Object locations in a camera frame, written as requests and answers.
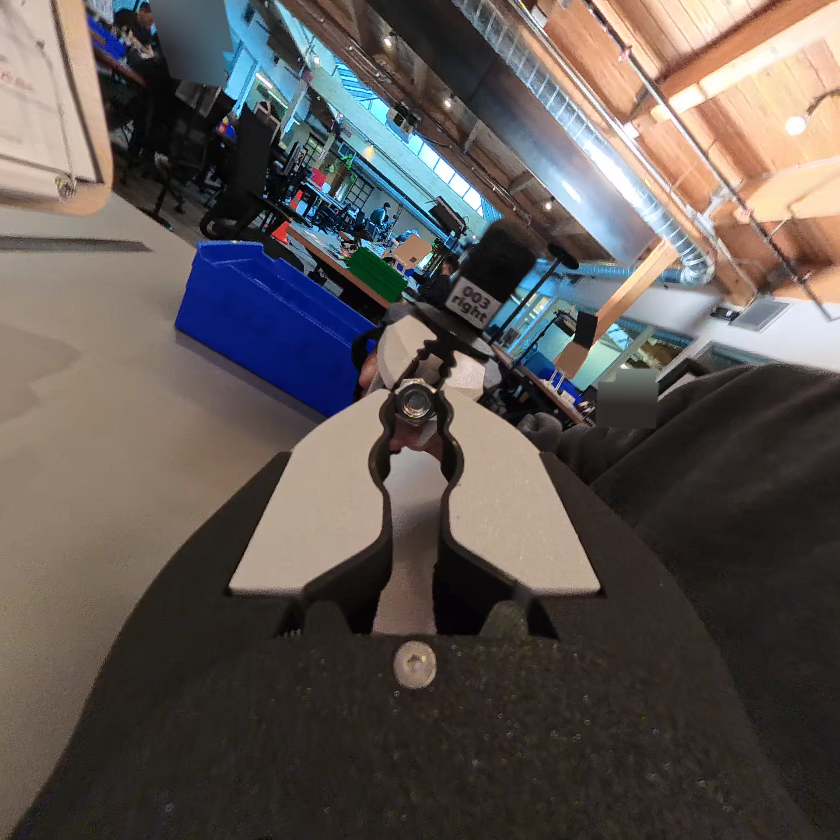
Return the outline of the black office chair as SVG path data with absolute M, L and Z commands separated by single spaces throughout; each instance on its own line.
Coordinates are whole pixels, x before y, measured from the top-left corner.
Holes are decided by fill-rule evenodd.
M 292 220 L 281 206 L 265 198 L 273 129 L 258 113 L 243 107 L 239 115 L 232 168 L 221 196 L 199 223 L 208 240 L 236 240 L 262 213 L 274 218 L 269 231 Z

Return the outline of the person's dark clothing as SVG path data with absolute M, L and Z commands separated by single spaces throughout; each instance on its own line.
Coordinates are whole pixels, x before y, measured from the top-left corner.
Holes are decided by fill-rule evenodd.
M 598 495 L 663 561 L 721 651 L 763 750 L 821 838 L 838 838 L 838 522 L 754 492 Z

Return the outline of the green crate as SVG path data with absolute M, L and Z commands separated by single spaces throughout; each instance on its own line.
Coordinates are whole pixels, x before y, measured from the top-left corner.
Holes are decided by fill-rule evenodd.
M 399 302 L 407 286 L 407 278 L 373 250 L 357 248 L 344 261 L 347 270 L 375 291 L 388 303 Z

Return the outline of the wooden beam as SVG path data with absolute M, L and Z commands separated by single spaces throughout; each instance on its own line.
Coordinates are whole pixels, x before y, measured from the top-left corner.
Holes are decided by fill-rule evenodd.
M 577 314 L 571 341 L 553 360 L 555 369 L 560 371 L 566 379 L 573 379 L 584 364 L 592 346 L 676 259 L 675 248 L 667 240 L 661 239 L 646 259 L 633 270 L 629 278 L 596 313 L 580 311 Z

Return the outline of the silver ventilation duct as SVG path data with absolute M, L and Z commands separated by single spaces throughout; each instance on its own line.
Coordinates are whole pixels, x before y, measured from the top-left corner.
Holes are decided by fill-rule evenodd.
M 678 282 L 684 287 L 710 283 L 715 275 L 714 256 L 701 246 L 688 224 L 671 211 L 663 191 L 653 188 L 648 179 L 635 172 L 605 132 L 572 99 L 571 90 L 561 81 L 560 68 L 545 49 L 538 47 L 536 36 L 527 34 L 524 24 L 515 23 L 512 13 L 503 12 L 500 2 L 454 1 L 453 5 L 584 157 L 654 234 L 671 245 L 681 265 Z

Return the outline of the person's right hand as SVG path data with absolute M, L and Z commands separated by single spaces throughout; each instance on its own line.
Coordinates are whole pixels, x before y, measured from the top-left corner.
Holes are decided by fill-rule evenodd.
M 379 372 L 377 355 L 377 350 L 372 350 L 362 363 L 353 396 L 355 403 L 370 393 L 384 388 L 384 380 Z M 396 454 L 404 449 L 425 452 L 440 461 L 443 457 L 444 441 L 432 422 L 423 426 L 412 425 L 404 417 L 395 413 L 390 450 Z

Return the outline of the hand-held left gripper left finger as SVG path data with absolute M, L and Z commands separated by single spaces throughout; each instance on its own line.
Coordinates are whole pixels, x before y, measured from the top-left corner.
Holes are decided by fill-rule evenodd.
M 392 578 L 395 396 L 378 390 L 316 427 L 290 452 L 229 582 L 233 596 L 332 602 L 373 621 Z

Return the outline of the grey desk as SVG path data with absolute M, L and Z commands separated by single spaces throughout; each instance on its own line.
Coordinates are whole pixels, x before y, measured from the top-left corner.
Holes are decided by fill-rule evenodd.
M 195 530 L 323 416 L 175 331 L 195 247 L 111 195 L 3 207 L 1 830 L 54 769 L 132 609 Z

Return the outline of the silver hex nut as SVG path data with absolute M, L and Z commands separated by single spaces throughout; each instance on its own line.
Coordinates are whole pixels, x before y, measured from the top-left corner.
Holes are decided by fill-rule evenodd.
M 413 426 L 423 426 L 435 419 L 438 409 L 437 389 L 424 380 L 412 379 L 394 390 L 395 415 Z

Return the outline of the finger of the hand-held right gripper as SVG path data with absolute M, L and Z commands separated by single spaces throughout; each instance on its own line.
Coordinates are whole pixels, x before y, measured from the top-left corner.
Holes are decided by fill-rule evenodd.
M 427 350 L 427 343 L 437 338 L 435 331 L 412 314 L 387 325 L 376 346 L 376 390 L 392 391 L 404 380 L 435 385 L 440 359 L 432 353 L 423 360 L 418 358 Z
M 440 351 L 440 392 L 458 393 L 477 403 L 492 395 L 501 384 L 496 355 L 488 344 L 477 344 L 464 350 Z

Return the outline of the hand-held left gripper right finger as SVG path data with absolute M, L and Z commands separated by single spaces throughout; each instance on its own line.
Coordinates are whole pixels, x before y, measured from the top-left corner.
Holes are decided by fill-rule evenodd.
M 495 604 L 599 595 L 602 587 L 546 459 L 512 425 L 455 389 L 439 394 L 443 441 L 435 579 L 486 617 Z

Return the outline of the person's right forearm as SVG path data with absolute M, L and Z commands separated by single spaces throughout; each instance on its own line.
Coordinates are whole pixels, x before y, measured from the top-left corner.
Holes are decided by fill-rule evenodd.
M 653 428 L 576 425 L 547 413 L 518 430 L 626 522 L 792 514 L 838 525 L 839 377 L 739 366 L 680 385 Z

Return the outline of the blue plastic bin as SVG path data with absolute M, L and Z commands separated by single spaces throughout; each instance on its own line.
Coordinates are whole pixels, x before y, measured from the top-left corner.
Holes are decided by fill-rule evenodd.
M 373 324 L 246 241 L 196 245 L 175 329 L 330 417 L 354 400 L 354 340 Z

